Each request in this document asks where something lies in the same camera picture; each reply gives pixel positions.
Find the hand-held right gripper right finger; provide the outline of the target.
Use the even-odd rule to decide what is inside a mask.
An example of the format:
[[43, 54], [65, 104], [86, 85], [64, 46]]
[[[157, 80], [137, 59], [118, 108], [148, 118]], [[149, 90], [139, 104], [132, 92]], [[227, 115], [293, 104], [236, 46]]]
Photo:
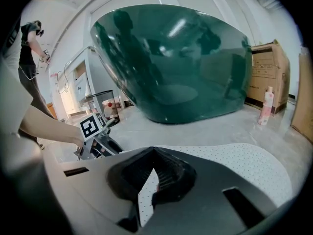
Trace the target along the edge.
[[195, 185], [197, 173], [189, 163], [159, 147], [153, 149], [152, 161], [159, 181], [153, 203], [178, 202]]

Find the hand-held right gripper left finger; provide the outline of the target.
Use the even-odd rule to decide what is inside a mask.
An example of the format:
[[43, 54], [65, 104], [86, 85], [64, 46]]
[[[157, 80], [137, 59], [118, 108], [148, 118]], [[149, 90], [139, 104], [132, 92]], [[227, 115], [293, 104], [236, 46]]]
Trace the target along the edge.
[[107, 181], [118, 198], [137, 202], [137, 197], [154, 168], [155, 148], [148, 147], [138, 154], [112, 166]]

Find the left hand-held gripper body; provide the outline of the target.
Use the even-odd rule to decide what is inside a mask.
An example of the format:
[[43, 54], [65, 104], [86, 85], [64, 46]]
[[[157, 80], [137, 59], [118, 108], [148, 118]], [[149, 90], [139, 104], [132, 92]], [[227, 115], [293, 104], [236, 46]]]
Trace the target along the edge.
[[99, 157], [113, 156], [123, 151], [122, 147], [110, 137], [111, 126], [117, 120], [103, 119], [100, 113], [92, 113], [79, 122], [79, 128], [84, 138], [84, 145], [74, 154], [79, 160], [90, 160]]

